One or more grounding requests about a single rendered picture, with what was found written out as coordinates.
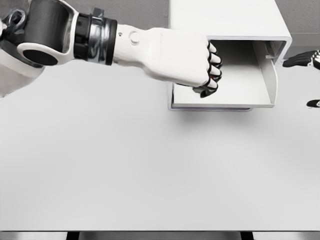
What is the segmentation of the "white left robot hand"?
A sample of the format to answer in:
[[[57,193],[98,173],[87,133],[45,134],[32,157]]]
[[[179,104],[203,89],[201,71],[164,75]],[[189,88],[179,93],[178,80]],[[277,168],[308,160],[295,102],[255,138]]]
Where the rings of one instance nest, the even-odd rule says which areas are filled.
[[[223,61],[205,35],[168,28],[151,28],[146,33],[148,76],[191,87],[201,98],[218,90]]]

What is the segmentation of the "black striped right robot hand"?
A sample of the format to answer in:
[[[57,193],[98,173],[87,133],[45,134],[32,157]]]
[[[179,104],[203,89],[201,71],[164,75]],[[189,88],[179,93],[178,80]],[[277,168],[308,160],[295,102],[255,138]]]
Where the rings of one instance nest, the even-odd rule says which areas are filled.
[[[284,68],[291,68],[295,66],[314,67],[320,71],[320,49],[302,52],[291,56],[282,63],[282,66]]]

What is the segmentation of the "white cabinet drawer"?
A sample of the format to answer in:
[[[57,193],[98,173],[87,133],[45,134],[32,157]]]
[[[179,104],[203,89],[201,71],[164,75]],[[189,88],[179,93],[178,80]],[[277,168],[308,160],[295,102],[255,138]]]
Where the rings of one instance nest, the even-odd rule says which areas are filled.
[[[192,88],[172,84],[169,107],[180,111],[249,111],[273,108],[278,76],[265,41],[213,40],[223,60],[217,91],[205,98]]]

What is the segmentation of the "white multi-storey storage cabinet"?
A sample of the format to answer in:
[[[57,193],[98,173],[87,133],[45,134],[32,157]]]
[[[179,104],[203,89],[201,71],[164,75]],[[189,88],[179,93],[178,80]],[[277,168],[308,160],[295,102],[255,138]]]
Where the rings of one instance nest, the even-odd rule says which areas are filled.
[[[168,25],[214,40],[264,41],[275,70],[292,37],[275,0],[170,0]]]

